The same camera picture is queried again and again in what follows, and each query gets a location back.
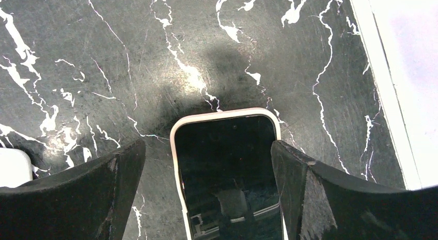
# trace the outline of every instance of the marble surface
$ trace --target marble surface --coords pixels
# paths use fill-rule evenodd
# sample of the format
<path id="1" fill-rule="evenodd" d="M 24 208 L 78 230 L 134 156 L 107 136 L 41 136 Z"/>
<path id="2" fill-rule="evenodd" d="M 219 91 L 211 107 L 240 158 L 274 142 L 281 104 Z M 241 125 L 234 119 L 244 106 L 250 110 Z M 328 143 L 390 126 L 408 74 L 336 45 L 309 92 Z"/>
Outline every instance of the marble surface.
<path id="1" fill-rule="evenodd" d="M 184 239 L 169 145 L 181 117 L 264 107 L 282 139 L 404 187 L 349 0 L 1 0 L 0 146 L 34 177 L 136 138 L 124 239 Z"/>

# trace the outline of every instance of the white rounded object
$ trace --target white rounded object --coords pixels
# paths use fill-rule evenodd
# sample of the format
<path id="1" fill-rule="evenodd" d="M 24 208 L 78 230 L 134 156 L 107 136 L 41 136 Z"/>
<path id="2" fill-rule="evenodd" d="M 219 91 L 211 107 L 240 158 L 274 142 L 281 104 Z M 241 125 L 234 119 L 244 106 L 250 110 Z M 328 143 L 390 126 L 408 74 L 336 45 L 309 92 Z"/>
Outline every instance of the white rounded object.
<path id="1" fill-rule="evenodd" d="M 25 152 L 0 148 L 0 187 L 18 187 L 32 179 L 32 163 Z"/>

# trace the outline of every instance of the white phone bezel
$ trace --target white phone bezel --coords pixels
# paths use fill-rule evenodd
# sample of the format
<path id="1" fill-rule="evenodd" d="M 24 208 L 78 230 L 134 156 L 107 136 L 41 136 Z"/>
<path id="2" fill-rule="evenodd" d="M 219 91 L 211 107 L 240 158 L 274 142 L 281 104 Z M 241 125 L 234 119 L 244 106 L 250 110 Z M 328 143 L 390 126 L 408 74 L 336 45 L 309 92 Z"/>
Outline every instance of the white phone bezel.
<path id="1" fill-rule="evenodd" d="M 178 195 L 179 195 L 179 198 L 181 201 L 182 214 L 183 214 L 184 225 L 185 225 L 185 232 L 187 234 L 188 240 L 193 240 L 193 239 L 192 239 L 192 235 L 191 235 L 189 218 L 187 215 L 187 206 L 185 204 L 185 200 L 184 200 L 184 196 L 183 196 L 182 188 L 181 188 L 181 178 L 179 176 L 178 159 L 177 159 L 177 152 L 176 152 L 176 146 L 175 146 L 175 133 L 176 133 L 176 131 L 180 127 L 182 127 L 183 125 L 186 125 L 189 123 L 194 123 L 194 122 L 204 122 L 204 121 L 212 121 L 212 120 L 220 120 L 220 119 L 228 119 L 228 118 L 257 116 L 257 115 L 266 116 L 271 120 L 271 122 L 273 123 L 274 128 L 275 128 L 274 129 L 275 139 L 281 140 L 281 131 L 280 131 L 280 124 L 278 122 L 278 119 L 272 112 L 270 112 L 269 110 L 267 110 L 265 108 L 237 109 L 237 110 L 221 111 L 221 112 L 214 112 L 214 113 L 201 114 L 201 115 L 186 116 L 186 117 L 178 120 L 175 123 L 175 125 L 172 127 L 172 130 L 170 131 L 170 147 L 172 149 L 172 158 L 174 161 L 174 171 L 175 171 L 175 181 L 176 181 L 176 185 L 177 185 Z M 281 213 L 281 222 L 283 225 L 283 239 L 288 240 L 283 213 Z"/>

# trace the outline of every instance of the smartphone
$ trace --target smartphone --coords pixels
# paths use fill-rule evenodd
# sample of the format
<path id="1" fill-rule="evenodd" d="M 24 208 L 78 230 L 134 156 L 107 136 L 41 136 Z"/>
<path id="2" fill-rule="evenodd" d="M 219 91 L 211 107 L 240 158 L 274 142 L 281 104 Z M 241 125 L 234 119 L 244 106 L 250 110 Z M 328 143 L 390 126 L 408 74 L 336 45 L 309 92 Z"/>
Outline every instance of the smartphone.
<path id="1" fill-rule="evenodd" d="M 264 108 L 180 119 L 170 144 L 188 240 L 287 240 L 271 161 L 280 139 Z"/>

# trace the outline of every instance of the phone screen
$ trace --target phone screen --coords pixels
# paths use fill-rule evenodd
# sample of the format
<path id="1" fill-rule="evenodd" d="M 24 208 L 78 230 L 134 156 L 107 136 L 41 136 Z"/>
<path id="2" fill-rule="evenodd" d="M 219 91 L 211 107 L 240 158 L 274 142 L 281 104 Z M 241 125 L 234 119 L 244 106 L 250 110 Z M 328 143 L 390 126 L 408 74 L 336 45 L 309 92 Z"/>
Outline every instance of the phone screen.
<path id="1" fill-rule="evenodd" d="M 192 239 L 283 239 L 263 115 L 195 122 L 175 133 Z"/>

